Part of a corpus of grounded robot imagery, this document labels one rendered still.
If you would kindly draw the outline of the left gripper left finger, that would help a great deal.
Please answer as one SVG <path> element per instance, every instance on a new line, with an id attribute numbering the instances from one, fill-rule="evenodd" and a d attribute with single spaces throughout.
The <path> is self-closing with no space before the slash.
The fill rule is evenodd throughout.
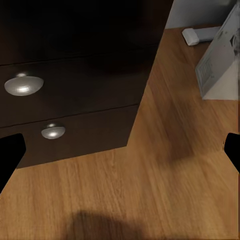
<path id="1" fill-rule="evenodd" d="M 0 138 L 0 193 L 26 152 L 21 133 Z"/>

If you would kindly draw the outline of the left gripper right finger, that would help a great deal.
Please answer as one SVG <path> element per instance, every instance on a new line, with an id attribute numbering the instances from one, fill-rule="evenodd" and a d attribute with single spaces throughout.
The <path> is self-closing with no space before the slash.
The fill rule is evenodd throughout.
<path id="1" fill-rule="evenodd" d="M 227 135 L 224 151 L 240 173 L 240 135 L 229 133 Z"/>

